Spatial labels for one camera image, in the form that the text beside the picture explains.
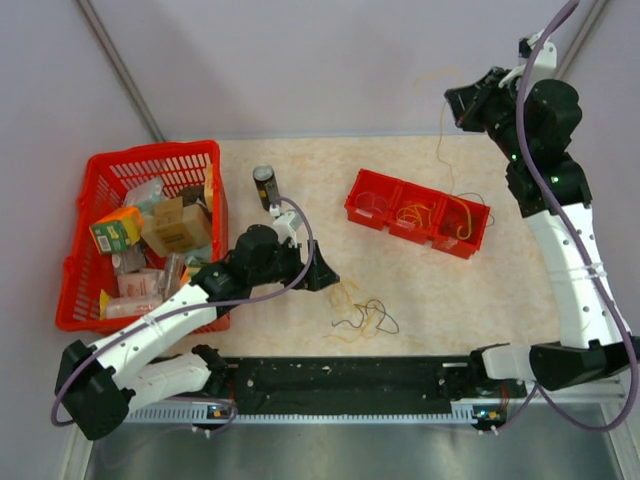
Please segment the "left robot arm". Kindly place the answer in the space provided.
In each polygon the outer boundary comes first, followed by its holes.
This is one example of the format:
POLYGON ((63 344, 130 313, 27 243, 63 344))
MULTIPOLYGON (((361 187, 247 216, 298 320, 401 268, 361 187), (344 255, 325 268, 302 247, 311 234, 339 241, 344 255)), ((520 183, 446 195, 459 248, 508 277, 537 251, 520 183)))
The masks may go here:
POLYGON ((283 291, 316 292, 339 280, 314 238, 303 257, 292 238, 253 225, 223 260, 200 269, 159 307, 90 345, 68 345, 54 388, 51 423, 74 424, 86 439, 98 440, 130 413, 153 403, 197 391, 216 396, 227 382, 225 363, 216 350, 196 348, 169 360, 160 355, 233 308, 253 303, 256 287, 279 284, 283 291))

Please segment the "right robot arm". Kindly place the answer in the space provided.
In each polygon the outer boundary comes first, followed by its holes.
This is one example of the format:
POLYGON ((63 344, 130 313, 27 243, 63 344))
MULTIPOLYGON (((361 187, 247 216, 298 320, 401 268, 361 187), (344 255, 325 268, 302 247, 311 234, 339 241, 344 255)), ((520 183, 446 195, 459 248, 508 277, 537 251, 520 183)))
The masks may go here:
POLYGON ((522 159, 516 130, 515 84, 492 69, 474 84, 448 89, 444 97, 457 127, 485 133, 509 163, 508 189, 541 249, 560 318, 560 338, 534 345, 497 344, 474 350, 466 374, 469 388, 487 396, 503 380, 536 382, 547 390, 608 378, 639 360, 639 339, 622 336, 599 295, 607 281, 593 231, 592 195, 585 173, 567 151, 582 119, 578 92, 554 79, 535 83, 524 102, 524 129, 532 159, 557 207, 543 196, 522 159))

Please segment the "black drink can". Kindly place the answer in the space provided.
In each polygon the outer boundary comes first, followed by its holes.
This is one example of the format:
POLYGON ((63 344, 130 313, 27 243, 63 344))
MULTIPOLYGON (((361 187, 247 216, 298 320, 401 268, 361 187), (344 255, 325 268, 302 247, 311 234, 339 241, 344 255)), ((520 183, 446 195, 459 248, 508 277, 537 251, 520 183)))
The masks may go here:
POLYGON ((271 165, 261 164, 253 169, 252 177, 261 205, 265 211, 269 211, 273 201, 279 197, 275 171, 271 165))

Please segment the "red three-compartment bin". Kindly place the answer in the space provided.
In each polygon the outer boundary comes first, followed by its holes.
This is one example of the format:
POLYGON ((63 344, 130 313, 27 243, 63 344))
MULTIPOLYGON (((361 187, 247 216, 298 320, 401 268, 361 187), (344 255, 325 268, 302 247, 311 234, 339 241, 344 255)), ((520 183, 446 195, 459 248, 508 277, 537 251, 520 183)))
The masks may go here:
POLYGON ((480 250, 491 214, 484 203, 366 169, 344 207, 351 222, 465 260, 480 250))

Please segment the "brown cardboard box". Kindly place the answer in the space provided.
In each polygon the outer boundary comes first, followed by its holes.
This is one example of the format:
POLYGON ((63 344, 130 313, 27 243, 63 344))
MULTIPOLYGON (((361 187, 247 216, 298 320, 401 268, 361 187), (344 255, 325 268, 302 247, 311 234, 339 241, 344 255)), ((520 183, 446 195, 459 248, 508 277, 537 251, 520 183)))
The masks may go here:
POLYGON ((209 245, 212 227, 200 205, 185 206, 182 197, 175 197, 155 204, 144 216, 141 237, 156 255, 166 257, 209 245))

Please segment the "pink snack packet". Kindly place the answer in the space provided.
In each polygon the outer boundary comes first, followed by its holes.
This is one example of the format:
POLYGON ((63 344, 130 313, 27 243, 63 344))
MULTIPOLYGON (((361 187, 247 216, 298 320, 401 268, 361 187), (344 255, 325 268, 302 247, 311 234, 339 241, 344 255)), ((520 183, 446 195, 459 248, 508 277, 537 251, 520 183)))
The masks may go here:
POLYGON ((141 316, 164 302, 165 274, 159 269, 122 274, 116 277, 117 293, 104 289, 99 294, 101 320, 141 316))

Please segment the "green orange carton box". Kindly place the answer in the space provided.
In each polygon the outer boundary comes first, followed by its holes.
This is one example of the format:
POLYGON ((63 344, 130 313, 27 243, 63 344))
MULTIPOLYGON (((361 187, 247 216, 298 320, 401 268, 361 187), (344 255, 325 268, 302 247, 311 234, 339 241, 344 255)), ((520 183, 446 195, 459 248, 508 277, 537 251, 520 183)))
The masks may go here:
POLYGON ((141 240, 144 220, 135 206, 120 207, 89 227, 101 255, 123 253, 141 240))

